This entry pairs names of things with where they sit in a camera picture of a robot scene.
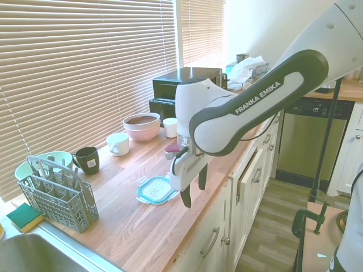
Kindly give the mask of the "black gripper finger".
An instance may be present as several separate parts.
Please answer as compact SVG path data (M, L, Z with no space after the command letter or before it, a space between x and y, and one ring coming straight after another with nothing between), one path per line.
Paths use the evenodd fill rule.
M191 208L191 193L190 193L191 185L188 185L183 191L180 191L180 196L183 201L183 204L187 208Z
M199 172L199 177L198 177L198 183L199 183L199 189L200 190L205 189L207 174L208 174L208 165L205 164L205 166Z

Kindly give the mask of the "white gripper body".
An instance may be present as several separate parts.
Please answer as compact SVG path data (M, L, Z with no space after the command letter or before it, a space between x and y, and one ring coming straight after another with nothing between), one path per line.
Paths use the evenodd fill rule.
M209 155L183 154L180 158L175 158L170 167L171 188L185 190L209 162Z

